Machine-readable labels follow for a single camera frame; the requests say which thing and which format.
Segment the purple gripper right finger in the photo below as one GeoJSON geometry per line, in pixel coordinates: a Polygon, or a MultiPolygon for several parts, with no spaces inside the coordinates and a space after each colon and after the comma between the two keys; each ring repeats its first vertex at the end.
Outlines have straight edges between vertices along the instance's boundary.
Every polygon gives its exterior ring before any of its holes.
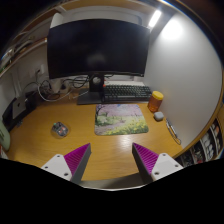
{"type": "Polygon", "coordinates": [[[132,154],[144,183],[159,180],[182,169],[167,153],[157,154],[137,143],[132,144],[132,154]]]}

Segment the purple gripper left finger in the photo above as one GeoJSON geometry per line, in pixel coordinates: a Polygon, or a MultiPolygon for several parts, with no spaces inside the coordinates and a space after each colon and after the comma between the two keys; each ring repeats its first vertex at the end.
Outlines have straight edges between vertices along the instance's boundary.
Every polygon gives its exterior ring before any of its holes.
{"type": "Polygon", "coordinates": [[[91,144],[85,144],[66,155],[56,154],[42,169],[75,184],[81,182],[89,157],[91,144]]]}

